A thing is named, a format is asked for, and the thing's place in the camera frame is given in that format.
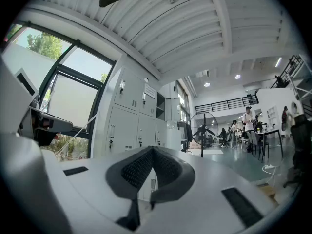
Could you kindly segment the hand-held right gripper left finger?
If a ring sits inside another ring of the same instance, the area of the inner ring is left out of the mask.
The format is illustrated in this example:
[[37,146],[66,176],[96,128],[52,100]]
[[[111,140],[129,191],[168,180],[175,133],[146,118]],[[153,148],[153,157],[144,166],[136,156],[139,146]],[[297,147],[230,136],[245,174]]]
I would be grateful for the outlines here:
[[59,215],[49,219],[52,234],[154,234],[152,212],[139,216],[138,190],[131,171],[143,175],[152,147],[102,158],[58,162],[43,152]]

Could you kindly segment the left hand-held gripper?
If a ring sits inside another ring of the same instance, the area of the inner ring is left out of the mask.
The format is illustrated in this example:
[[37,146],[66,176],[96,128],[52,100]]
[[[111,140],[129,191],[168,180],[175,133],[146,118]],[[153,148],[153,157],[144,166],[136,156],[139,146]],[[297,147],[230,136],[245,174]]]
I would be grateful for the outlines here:
[[57,133],[72,130],[72,123],[39,108],[40,95],[21,68],[15,74],[0,57],[0,133],[18,133],[48,146]]

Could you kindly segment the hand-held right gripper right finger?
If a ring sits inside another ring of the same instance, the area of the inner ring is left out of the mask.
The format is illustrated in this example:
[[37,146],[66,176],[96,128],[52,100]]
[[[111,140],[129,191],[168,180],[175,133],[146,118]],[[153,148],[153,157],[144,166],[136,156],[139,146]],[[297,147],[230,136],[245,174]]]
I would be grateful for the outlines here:
[[[275,205],[261,190],[231,168],[206,158],[166,148],[195,171],[190,189],[176,201],[156,204],[141,224],[143,234],[258,234],[266,233],[265,217]],[[240,208],[245,202],[260,217],[247,227],[223,191],[237,189],[242,199],[234,202]]]

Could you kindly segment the grey metal locker cabinet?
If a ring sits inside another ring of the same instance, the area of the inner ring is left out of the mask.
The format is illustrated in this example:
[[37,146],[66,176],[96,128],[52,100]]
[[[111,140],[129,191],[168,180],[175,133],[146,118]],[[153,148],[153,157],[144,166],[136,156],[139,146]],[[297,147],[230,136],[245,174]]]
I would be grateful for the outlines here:
[[122,68],[117,75],[106,132],[107,153],[147,146],[180,150],[182,137],[178,121],[165,120],[167,98],[157,90],[156,99],[145,94],[145,83],[149,84],[147,79],[140,79],[127,68]]

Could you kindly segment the black framed window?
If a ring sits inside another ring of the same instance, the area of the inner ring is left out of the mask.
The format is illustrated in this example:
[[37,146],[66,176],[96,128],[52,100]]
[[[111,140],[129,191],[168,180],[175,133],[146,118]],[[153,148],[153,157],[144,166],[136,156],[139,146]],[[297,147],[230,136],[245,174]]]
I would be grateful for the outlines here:
[[115,62],[72,39],[30,22],[10,25],[0,57],[15,74],[23,69],[40,95],[39,108],[72,123],[48,146],[58,161],[86,159],[100,99]]

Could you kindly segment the black standing fan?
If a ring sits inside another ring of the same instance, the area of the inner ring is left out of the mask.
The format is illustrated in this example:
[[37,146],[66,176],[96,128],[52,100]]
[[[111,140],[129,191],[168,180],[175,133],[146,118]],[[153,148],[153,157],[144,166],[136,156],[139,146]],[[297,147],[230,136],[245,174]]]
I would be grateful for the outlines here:
[[211,113],[200,111],[192,116],[190,125],[193,141],[200,146],[200,157],[203,157],[204,149],[212,147],[218,136],[217,120]]

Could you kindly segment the grey chair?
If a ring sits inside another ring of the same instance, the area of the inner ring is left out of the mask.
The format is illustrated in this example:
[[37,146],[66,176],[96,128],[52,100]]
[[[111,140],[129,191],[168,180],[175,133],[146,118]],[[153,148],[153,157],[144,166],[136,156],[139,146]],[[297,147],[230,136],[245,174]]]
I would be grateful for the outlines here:
[[256,151],[258,149],[258,159],[260,159],[260,155],[262,154],[262,160],[263,160],[265,156],[266,147],[269,150],[269,144],[266,141],[264,141],[262,137],[263,137],[263,134],[258,134],[255,131],[251,131],[253,155],[254,156],[256,155]]

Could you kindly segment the black-legged table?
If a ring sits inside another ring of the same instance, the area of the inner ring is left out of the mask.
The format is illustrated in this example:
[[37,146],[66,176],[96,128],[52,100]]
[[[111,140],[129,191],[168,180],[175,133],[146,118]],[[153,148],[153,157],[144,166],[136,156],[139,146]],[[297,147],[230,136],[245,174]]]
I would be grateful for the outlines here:
[[[282,158],[284,157],[283,145],[282,145],[282,138],[281,138],[281,133],[280,133],[280,130],[279,130],[279,129],[266,130],[266,131],[260,132],[260,133],[258,133],[258,134],[263,134],[262,139],[263,139],[264,141],[266,141],[267,143],[268,143],[268,141],[267,141],[267,136],[277,134],[278,140],[279,140],[279,146],[278,146],[278,147],[280,148],[280,151],[281,151],[281,157],[282,157]],[[269,158],[270,158],[270,148],[271,148],[271,147],[273,147],[273,146],[271,146],[271,145],[269,144],[269,150],[268,150],[267,147],[266,147],[266,150],[265,150],[265,156],[264,156],[264,158],[266,157],[267,160],[269,160]],[[262,154],[261,154],[259,160],[261,160],[261,162],[263,163],[263,162],[264,162],[264,158],[263,158],[263,160],[262,160]]]

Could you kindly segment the black metal railing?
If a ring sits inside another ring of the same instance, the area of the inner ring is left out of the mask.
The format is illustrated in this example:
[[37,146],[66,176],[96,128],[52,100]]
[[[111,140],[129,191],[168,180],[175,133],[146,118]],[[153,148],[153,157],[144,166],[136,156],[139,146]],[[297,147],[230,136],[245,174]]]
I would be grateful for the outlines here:
[[195,107],[195,112],[204,113],[204,112],[219,112],[224,110],[235,109],[239,107],[247,107],[258,104],[259,100],[256,95],[248,95],[246,97],[239,97],[230,100],[224,100],[220,102],[214,102],[204,105],[199,105]]

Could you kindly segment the white paper notice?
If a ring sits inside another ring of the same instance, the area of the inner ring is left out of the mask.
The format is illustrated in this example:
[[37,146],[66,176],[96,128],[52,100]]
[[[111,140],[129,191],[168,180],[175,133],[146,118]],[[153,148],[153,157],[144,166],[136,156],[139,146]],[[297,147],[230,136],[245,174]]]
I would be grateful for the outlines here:
[[144,85],[144,93],[152,97],[153,99],[156,99],[156,90],[147,83],[145,83]]

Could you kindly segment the white shelving unit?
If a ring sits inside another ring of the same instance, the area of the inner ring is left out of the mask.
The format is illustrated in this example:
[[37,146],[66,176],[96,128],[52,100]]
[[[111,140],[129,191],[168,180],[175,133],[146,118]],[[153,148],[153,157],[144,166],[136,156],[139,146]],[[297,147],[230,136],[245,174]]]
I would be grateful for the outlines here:
[[278,128],[280,125],[279,114],[276,106],[267,110],[268,125],[270,128]]

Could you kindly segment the black metal staircase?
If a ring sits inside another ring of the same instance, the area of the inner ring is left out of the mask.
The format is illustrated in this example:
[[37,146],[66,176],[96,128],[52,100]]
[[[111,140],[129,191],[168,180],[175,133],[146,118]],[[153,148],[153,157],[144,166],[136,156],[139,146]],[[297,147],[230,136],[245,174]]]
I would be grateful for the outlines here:
[[271,88],[285,88],[290,83],[290,79],[295,75],[295,72],[303,65],[303,59],[300,55],[293,55],[283,72],[275,77],[275,82]]

